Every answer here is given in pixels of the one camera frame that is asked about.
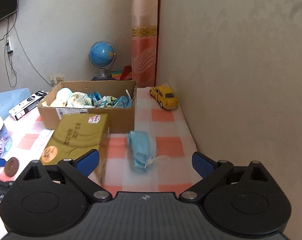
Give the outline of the brown hair scrunchie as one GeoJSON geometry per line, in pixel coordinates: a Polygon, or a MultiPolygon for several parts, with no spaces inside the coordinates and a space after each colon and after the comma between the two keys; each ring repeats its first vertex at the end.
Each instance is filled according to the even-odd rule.
{"type": "Polygon", "coordinates": [[[12,178],[19,169],[20,163],[17,158],[10,158],[4,166],[4,173],[7,177],[12,178]]]}

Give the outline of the blue face mask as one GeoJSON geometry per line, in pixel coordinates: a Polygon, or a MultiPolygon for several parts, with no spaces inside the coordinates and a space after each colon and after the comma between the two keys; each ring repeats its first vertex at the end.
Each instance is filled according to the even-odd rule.
{"type": "Polygon", "coordinates": [[[114,101],[114,108],[131,108],[133,105],[133,98],[131,97],[129,91],[126,89],[126,94],[120,96],[114,101]]]}
{"type": "Polygon", "coordinates": [[[127,135],[127,146],[133,155],[133,170],[146,173],[154,163],[164,163],[167,155],[158,155],[155,137],[144,131],[130,131],[127,135]]]}

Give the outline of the blue embroidered sachet with tassel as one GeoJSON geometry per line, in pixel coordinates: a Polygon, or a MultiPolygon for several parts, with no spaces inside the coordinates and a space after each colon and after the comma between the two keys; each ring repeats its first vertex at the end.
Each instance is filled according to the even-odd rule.
{"type": "Polygon", "coordinates": [[[92,106],[96,108],[110,108],[113,107],[117,101],[114,96],[101,96],[98,92],[91,92],[88,94],[92,106]]]}

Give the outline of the cream drawstring pouch with tassel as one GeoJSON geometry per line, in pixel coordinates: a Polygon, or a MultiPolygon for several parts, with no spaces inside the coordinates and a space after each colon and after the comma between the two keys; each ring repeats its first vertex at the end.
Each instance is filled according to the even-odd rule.
{"type": "Polygon", "coordinates": [[[74,92],[68,98],[66,107],[68,108],[92,108],[92,100],[88,94],[82,92],[74,92]]]}

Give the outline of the white knotted cloth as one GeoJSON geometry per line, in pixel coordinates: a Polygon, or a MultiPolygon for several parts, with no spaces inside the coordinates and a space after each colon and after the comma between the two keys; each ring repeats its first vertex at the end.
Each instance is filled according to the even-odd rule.
{"type": "Polygon", "coordinates": [[[50,107],[65,107],[72,93],[73,92],[69,88],[62,88],[58,90],[55,96],[55,100],[50,104],[50,107]]]}

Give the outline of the gold tissue pack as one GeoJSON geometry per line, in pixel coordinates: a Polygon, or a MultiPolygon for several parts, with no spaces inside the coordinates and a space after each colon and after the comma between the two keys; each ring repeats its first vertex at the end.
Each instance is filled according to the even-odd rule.
{"type": "Polygon", "coordinates": [[[99,152],[99,161],[94,170],[98,182],[105,181],[108,146],[110,139],[109,117],[107,114],[67,114],[43,150],[40,161],[43,165],[55,165],[63,159],[77,159],[90,150],[99,152]]]}

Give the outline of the black white pen box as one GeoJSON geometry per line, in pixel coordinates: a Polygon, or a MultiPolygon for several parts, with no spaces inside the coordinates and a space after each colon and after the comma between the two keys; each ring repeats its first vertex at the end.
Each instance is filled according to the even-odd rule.
{"type": "Polygon", "coordinates": [[[45,98],[47,95],[46,92],[43,90],[40,90],[32,95],[30,95],[28,98],[20,102],[18,105],[16,105],[14,108],[9,110],[9,115],[16,121],[20,120],[23,116],[25,116],[28,112],[30,112],[32,109],[36,108],[39,104],[39,102],[45,98]]]}

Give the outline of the cardboard box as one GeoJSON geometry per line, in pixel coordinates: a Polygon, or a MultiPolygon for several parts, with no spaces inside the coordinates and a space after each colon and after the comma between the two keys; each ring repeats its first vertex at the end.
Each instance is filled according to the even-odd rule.
{"type": "Polygon", "coordinates": [[[107,113],[111,133],[128,133],[135,129],[135,105],[137,96],[137,82],[135,80],[117,81],[67,81],[56,85],[37,106],[43,124],[47,129],[56,129],[64,114],[107,113]],[[131,96],[132,106],[129,108],[55,108],[50,104],[55,100],[56,94],[62,88],[69,88],[73,92],[98,92],[102,96],[112,95],[116,98],[131,96]]]}

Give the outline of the checkered pink tablecloth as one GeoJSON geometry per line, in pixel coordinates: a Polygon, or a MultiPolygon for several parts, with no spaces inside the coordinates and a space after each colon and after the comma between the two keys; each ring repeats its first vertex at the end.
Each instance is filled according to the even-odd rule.
{"type": "MultiPolygon", "coordinates": [[[[118,191],[180,194],[200,180],[192,167],[192,154],[197,147],[181,108],[161,109],[149,90],[137,90],[135,131],[148,135],[154,156],[147,162],[146,170],[138,171],[127,135],[112,133],[103,188],[113,195],[118,191]]],[[[22,171],[41,156],[53,132],[45,129],[37,109],[18,121],[7,117],[4,123],[12,137],[12,147],[5,158],[17,158],[22,171]]]]}

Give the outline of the yellow toy car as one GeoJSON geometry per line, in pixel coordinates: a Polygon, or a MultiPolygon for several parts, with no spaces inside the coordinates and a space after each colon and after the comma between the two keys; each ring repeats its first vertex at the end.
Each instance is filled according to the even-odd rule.
{"type": "Polygon", "coordinates": [[[151,87],[149,93],[162,109],[173,110],[179,106],[175,93],[169,86],[151,87]]]}

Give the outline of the colourful rainbow toy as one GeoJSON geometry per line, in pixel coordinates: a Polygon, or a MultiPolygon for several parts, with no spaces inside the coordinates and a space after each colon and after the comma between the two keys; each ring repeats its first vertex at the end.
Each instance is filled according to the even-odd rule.
{"type": "Polygon", "coordinates": [[[122,70],[111,72],[114,80],[126,81],[132,79],[132,68],[130,65],[125,66],[122,70]]]}

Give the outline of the blue desk globe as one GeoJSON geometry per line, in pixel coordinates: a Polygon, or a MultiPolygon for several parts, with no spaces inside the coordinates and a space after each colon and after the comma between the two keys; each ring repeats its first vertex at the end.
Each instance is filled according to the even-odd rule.
{"type": "Polygon", "coordinates": [[[89,52],[89,60],[98,71],[92,81],[112,79],[110,68],[116,61],[116,51],[110,42],[98,41],[93,44],[89,52]]]}

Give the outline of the orange patterned curtain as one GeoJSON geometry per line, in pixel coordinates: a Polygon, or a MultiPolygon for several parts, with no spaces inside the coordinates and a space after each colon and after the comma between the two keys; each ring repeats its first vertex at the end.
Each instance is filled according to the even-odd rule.
{"type": "Polygon", "coordinates": [[[155,83],[158,1],[132,0],[131,67],[138,87],[150,87],[155,83]]]}

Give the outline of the wall power socket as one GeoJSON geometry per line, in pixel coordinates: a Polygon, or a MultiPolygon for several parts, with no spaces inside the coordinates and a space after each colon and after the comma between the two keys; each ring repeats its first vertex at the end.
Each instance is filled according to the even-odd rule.
{"type": "Polygon", "coordinates": [[[53,86],[53,85],[57,85],[58,83],[61,83],[61,82],[64,82],[64,76],[62,75],[51,75],[49,77],[49,81],[50,81],[50,84],[53,86]]]}

